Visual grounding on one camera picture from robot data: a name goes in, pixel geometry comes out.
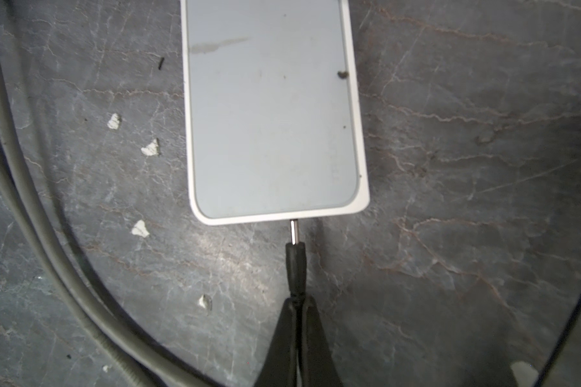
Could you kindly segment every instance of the thin black wire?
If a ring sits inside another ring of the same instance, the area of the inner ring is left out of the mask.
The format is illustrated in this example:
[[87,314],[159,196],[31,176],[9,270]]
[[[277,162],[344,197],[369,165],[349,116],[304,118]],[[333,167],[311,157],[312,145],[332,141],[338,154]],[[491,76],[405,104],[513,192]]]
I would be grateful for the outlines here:
[[549,372],[553,368],[555,361],[558,359],[559,354],[564,349],[566,341],[568,340],[568,336],[573,332],[574,326],[577,324],[577,320],[581,315],[581,295],[579,296],[579,301],[577,301],[577,305],[574,307],[573,312],[570,314],[568,321],[566,322],[566,326],[562,330],[562,333],[559,335],[558,342],[555,344],[555,348],[553,348],[553,352],[551,356],[549,356],[549,360],[546,361],[545,366],[540,371],[538,375],[538,379],[536,379],[536,383],[534,383],[534,387],[541,387],[547,376],[549,376]]

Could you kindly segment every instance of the white debris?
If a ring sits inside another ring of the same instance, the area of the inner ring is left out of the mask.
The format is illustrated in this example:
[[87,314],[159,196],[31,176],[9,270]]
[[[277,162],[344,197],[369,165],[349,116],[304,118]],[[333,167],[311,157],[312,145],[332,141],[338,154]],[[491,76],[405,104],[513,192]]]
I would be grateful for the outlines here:
[[510,365],[519,387],[532,387],[538,378],[538,371],[531,364],[518,361]]
[[202,309],[210,311],[213,307],[213,300],[211,300],[208,295],[203,294],[200,296],[200,298],[198,298],[198,306],[200,306]]
[[121,126],[121,121],[121,116],[118,115],[118,113],[112,114],[112,117],[108,121],[108,128],[114,130],[118,129],[118,127]]
[[152,143],[140,148],[140,150],[145,156],[159,156],[159,141],[154,139]]
[[146,238],[147,236],[150,235],[150,233],[146,229],[146,224],[142,219],[136,222],[134,228],[131,229],[131,233],[133,235],[141,236],[143,238]]

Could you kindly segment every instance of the gray marble surface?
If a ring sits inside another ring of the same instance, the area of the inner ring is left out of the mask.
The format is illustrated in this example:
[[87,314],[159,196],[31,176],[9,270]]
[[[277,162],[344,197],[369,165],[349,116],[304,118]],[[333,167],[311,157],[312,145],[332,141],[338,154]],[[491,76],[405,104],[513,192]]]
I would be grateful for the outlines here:
[[[334,362],[348,387],[511,386],[509,363],[540,368],[581,291],[581,0],[351,15],[372,203],[301,223]],[[250,386],[289,228],[194,218],[180,51],[177,0],[0,1],[16,125],[65,246],[168,350]],[[0,198],[0,386],[124,385],[105,365]],[[581,321],[549,385],[581,386]]]

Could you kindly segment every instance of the device top surface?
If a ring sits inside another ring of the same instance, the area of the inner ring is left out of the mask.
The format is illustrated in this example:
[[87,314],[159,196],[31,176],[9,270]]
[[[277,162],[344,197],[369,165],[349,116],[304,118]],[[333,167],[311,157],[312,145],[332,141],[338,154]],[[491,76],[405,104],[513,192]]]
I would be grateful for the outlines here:
[[340,2],[186,4],[200,213],[226,219],[353,201],[361,128],[353,125]]

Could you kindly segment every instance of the white fragment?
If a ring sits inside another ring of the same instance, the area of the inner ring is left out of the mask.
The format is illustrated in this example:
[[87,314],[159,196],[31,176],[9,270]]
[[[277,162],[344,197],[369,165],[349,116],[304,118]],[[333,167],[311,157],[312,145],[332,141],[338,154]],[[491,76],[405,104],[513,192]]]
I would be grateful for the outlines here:
[[140,148],[140,150],[145,156],[159,156],[159,141],[154,139],[152,143]]
[[146,238],[147,236],[150,235],[150,233],[146,229],[146,224],[142,219],[136,222],[134,228],[131,229],[131,233],[133,235],[141,236],[143,238]]
[[200,298],[198,298],[198,306],[200,306],[202,309],[210,311],[213,306],[212,304],[213,300],[211,300],[211,298],[206,294],[203,294],[200,296]]
[[118,127],[121,126],[121,121],[121,116],[119,116],[118,113],[112,114],[112,117],[108,121],[108,128],[114,130],[118,129]]
[[531,364],[522,361],[514,362],[510,365],[512,375],[519,387],[532,387],[538,378],[538,371]]

